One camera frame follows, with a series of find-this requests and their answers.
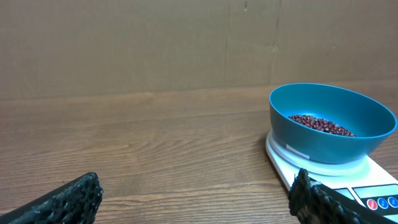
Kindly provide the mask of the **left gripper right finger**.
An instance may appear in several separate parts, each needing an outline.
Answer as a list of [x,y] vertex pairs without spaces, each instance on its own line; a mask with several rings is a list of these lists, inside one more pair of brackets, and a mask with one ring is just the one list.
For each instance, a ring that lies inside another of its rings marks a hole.
[[303,224],[388,224],[393,221],[323,185],[300,169],[288,194],[292,216]]

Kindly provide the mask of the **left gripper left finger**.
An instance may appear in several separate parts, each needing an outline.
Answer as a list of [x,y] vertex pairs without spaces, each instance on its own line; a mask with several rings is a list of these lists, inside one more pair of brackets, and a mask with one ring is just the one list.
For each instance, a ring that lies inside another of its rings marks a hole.
[[102,202],[99,177],[88,172],[79,178],[1,215],[8,224],[93,224]]

